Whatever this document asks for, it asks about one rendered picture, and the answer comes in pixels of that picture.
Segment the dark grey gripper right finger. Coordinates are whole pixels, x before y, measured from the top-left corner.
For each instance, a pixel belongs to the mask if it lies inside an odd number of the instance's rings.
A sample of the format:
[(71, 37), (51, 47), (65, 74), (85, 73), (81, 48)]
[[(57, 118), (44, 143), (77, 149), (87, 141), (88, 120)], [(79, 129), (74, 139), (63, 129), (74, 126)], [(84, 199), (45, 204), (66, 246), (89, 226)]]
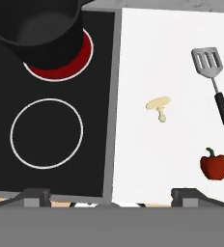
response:
[(223, 202), (208, 198), (196, 188), (173, 188), (171, 206), (178, 207), (205, 207), (224, 206)]

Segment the black hob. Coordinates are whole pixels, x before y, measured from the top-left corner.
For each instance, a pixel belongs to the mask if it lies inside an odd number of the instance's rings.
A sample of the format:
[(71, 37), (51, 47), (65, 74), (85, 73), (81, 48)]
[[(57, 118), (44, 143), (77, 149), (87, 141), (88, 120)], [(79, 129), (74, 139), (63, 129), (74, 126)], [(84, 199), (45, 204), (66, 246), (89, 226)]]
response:
[(82, 20), (83, 47), (60, 69), (32, 68), (0, 42), (0, 197), (112, 200), (122, 13)]

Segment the pale yellow mushroom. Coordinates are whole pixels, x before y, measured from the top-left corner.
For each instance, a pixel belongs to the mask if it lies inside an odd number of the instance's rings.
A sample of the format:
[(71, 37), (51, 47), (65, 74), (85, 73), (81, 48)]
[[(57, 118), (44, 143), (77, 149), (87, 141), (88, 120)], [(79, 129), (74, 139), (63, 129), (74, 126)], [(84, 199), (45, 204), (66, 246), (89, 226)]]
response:
[(166, 116), (164, 114), (165, 106), (171, 101), (168, 96), (162, 96), (152, 99), (146, 104), (147, 110), (155, 110), (158, 112), (158, 119), (162, 122), (166, 122)]

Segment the red bell pepper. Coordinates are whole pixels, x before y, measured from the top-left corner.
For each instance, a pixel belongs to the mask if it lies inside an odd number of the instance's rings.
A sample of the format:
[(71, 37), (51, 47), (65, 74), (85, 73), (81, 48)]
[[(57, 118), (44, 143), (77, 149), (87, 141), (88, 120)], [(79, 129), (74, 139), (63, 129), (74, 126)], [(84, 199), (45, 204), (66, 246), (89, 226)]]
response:
[(215, 155), (212, 148), (207, 148), (209, 156), (203, 156), (200, 159), (200, 168), (207, 179), (224, 179), (224, 155)]

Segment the black cooking pot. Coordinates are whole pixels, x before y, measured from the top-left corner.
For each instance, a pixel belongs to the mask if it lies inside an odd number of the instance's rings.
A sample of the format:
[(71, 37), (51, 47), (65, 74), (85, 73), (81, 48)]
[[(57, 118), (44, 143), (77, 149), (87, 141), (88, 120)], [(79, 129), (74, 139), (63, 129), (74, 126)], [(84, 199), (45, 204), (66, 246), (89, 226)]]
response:
[(0, 42), (25, 64), (57, 69), (83, 45), (82, 7), (94, 0), (0, 0)]

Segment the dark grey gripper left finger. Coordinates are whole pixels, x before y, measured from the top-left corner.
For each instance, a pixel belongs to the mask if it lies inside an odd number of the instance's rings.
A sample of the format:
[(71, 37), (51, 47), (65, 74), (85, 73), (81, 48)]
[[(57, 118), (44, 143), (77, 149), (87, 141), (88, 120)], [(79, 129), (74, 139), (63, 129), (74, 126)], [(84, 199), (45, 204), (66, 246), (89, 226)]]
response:
[(12, 199), (3, 201), (0, 206), (44, 207), (51, 206), (50, 190), (46, 188), (27, 188)]

